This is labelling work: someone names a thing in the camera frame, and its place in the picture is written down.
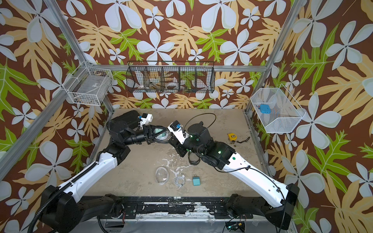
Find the green charger plug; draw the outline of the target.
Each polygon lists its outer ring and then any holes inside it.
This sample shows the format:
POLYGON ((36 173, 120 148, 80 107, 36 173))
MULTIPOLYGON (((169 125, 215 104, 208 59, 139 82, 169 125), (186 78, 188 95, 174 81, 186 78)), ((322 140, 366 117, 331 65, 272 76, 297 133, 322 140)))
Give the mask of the green charger plug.
POLYGON ((165 132, 165 130, 164 129, 160 129, 160 128, 156 128, 155 130, 154 130, 154 133, 155 134, 163 134, 165 132))

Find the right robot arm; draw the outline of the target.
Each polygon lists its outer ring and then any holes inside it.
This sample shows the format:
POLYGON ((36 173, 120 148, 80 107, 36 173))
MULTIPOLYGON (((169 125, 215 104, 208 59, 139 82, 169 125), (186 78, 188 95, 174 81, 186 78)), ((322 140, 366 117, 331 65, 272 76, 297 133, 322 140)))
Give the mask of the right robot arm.
POLYGON ((214 141, 202 122, 191 125, 185 131, 175 121, 168 126, 168 130, 173 135, 170 144, 181 157, 192 152, 216 171, 233 175, 259 194, 253 198, 231 195, 226 204, 230 216, 264 216, 278 229, 289 228, 300 192, 296 184, 284 184, 271 178, 228 144, 214 141))

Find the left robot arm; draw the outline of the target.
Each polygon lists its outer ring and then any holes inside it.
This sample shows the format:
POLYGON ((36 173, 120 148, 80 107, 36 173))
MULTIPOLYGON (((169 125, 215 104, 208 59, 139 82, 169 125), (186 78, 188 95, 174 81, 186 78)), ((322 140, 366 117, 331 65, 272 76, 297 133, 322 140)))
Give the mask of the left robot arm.
POLYGON ((79 223, 93 217, 110 214, 118 216, 122 210, 121 198, 108 194, 101 198, 83 201, 84 194, 104 175, 116 168, 130 153, 130 145, 151 144, 166 131, 163 127, 150 125, 151 119, 137 116, 132 120, 116 117, 107 123, 109 145, 96 160, 77 175, 42 193, 42 202, 28 232, 34 232, 38 222, 51 227, 52 232, 69 233, 79 223))

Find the black hard plastic case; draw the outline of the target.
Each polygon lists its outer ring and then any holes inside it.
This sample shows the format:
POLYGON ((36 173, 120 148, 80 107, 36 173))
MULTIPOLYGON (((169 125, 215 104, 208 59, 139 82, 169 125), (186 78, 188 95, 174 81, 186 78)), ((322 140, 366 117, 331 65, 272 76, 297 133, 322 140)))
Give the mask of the black hard plastic case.
POLYGON ((128 111, 120 116, 114 117, 112 120, 115 122, 124 121, 127 124, 137 124, 140 121, 140 114, 136 110, 128 111))

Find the teal charger plug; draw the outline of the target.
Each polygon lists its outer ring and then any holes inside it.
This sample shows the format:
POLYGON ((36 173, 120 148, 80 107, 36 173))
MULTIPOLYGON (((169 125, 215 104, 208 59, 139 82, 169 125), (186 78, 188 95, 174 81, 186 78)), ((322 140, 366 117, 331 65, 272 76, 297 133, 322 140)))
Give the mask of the teal charger plug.
POLYGON ((200 186, 201 185, 201 180, 200 180, 200 177, 198 177, 198 176, 193 177, 192 182, 193 182, 194 186, 200 186))

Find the yellow tape measure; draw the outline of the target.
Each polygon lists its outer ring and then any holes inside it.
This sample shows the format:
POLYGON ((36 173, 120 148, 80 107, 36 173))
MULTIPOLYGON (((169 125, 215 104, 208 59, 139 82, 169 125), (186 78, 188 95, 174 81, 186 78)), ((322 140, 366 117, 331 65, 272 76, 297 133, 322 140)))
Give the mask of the yellow tape measure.
POLYGON ((237 135, 234 134, 234 133, 229 133, 229 134, 228 134, 228 139, 229 139, 230 142, 236 142, 236 140, 237 140, 237 135))

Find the blue object in basket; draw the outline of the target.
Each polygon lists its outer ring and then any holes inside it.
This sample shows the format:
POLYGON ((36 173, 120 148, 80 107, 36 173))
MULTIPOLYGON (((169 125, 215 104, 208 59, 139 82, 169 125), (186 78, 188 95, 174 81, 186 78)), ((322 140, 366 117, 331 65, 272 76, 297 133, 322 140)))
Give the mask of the blue object in basket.
POLYGON ((270 114, 272 112, 267 104, 261 104, 259 110, 262 114, 270 114))

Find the white mesh basket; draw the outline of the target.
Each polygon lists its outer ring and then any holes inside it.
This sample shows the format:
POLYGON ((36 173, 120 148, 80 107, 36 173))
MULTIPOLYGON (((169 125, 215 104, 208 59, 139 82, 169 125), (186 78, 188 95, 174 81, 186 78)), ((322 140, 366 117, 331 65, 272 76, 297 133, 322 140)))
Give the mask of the white mesh basket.
POLYGON ((304 108, 284 85, 260 88, 250 100, 268 134, 292 133, 306 115, 304 108), (272 112, 262 114, 259 110, 261 104, 267 104, 272 112))

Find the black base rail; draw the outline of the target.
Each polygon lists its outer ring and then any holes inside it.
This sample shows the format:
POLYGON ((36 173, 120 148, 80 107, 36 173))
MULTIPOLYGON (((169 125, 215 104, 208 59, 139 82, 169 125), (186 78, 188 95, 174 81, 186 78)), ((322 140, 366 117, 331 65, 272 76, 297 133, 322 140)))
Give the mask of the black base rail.
POLYGON ((132 220, 143 215, 208 216, 230 219, 226 204, 228 197, 122 197, 123 210, 119 216, 105 214, 101 219, 132 220))

